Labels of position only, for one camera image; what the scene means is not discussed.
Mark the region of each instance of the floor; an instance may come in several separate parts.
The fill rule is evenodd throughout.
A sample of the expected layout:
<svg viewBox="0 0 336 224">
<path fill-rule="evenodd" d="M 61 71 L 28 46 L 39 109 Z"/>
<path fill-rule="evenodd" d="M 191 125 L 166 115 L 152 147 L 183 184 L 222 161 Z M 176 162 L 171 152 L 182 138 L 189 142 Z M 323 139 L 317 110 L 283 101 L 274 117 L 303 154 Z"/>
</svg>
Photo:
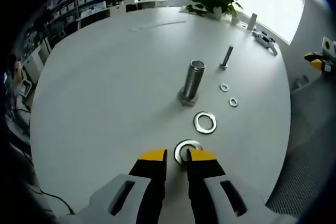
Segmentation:
<svg viewBox="0 0 336 224">
<path fill-rule="evenodd" d="M 319 79 L 291 97 L 287 156 L 266 206 L 300 217 L 313 203 L 336 161 L 336 80 Z"/>
</svg>

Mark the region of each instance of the white flower pot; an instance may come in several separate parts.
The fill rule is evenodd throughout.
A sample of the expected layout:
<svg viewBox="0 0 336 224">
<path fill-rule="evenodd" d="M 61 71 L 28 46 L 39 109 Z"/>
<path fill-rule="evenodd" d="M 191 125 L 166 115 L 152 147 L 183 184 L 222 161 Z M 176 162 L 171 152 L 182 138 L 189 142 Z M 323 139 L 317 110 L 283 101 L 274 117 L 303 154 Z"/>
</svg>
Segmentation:
<svg viewBox="0 0 336 224">
<path fill-rule="evenodd" d="M 207 13 L 207 17 L 215 20 L 221 20 L 222 19 L 222 8 L 221 7 L 215 7 L 214 13 Z"/>
<path fill-rule="evenodd" d="M 231 25 L 236 26 L 239 23 L 239 18 L 232 16 Z"/>
</svg>

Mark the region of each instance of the metal washer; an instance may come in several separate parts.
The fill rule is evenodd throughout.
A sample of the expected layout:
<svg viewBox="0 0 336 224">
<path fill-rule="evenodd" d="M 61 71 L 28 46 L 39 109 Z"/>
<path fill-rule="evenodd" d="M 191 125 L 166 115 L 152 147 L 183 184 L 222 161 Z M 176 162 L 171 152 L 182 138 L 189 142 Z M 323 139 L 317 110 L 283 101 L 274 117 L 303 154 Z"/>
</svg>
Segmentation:
<svg viewBox="0 0 336 224">
<path fill-rule="evenodd" d="M 186 140 L 183 140 L 183 141 L 179 142 L 176 145 L 175 150 L 174 150 L 174 158 L 175 158 L 175 161 L 179 165 L 183 165 L 187 161 L 187 160 L 184 160 L 181 156 L 181 150 L 185 146 L 191 146 L 191 147 L 193 147 L 197 150 L 203 150 L 201 144 L 199 142 L 195 141 L 195 140 L 186 139 Z"/>
<path fill-rule="evenodd" d="M 226 85 L 225 83 L 222 83 L 221 85 L 219 85 L 220 90 L 222 90 L 223 92 L 227 92 L 229 91 L 229 86 Z"/>
<path fill-rule="evenodd" d="M 206 116 L 211 120 L 212 127 L 210 129 L 207 130 L 200 126 L 200 123 L 198 120 L 200 119 L 201 116 Z M 202 134 L 211 134 L 217 128 L 216 117 L 212 113 L 209 113 L 209 112 L 205 112 L 205 111 L 198 112 L 194 117 L 194 126 L 195 126 L 195 129 Z"/>
<path fill-rule="evenodd" d="M 238 106 L 238 101 L 237 101 L 236 98 L 230 98 L 230 99 L 229 99 L 229 104 L 230 104 L 230 106 L 232 106 L 232 107 L 237 107 L 237 106 Z"/>
</svg>

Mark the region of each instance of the large hex bolt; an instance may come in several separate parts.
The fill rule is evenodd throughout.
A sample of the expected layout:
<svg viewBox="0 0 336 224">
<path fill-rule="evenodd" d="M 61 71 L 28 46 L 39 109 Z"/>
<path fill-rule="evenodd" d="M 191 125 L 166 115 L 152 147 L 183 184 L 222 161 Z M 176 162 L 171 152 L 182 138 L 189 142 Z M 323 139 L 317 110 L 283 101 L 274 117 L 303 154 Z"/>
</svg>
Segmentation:
<svg viewBox="0 0 336 224">
<path fill-rule="evenodd" d="M 197 89 L 201 82 L 204 69 L 205 65 L 200 60 L 190 62 L 185 84 L 177 94 L 177 98 L 183 106 L 192 107 L 195 105 L 198 99 Z"/>
<path fill-rule="evenodd" d="M 230 58 L 230 55 L 232 53 L 232 50 L 233 50 L 233 46 L 230 46 L 227 53 L 226 53 L 226 56 L 224 58 L 224 61 L 222 63 L 219 64 L 219 67 L 223 70 L 225 70 L 227 68 L 227 62 L 229 61 L 229 58 Z"/>
</svg>

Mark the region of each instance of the metal screw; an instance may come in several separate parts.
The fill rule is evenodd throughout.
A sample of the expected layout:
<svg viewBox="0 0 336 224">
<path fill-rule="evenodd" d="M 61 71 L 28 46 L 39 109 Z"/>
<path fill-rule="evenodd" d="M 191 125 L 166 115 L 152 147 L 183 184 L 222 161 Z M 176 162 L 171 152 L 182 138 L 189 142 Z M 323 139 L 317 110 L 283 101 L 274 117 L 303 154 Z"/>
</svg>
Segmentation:
<svg viewBox="0 0 336 224">
<path fill-rule="evenodd" d="M 182 96 L 185 99 L 191 100 L 195 97 L 204 69 L 205 65 L 200 60 L 193 60 L 190 62 L 182 92 Z"/>
<path fill-rule="evenodd" d="M 229 61 L 229 58 L 230 58 L 230 55 L 232 53 L 232 50 L 233 50 L 233 46 L 230 46 L 227 53 L 226 53 L 226 56 L 224 58 L 224 61 L 219 64 L 219 66 L 223 69 L 226 69 L 227 68 L 227 62 Z"/>
</svg>

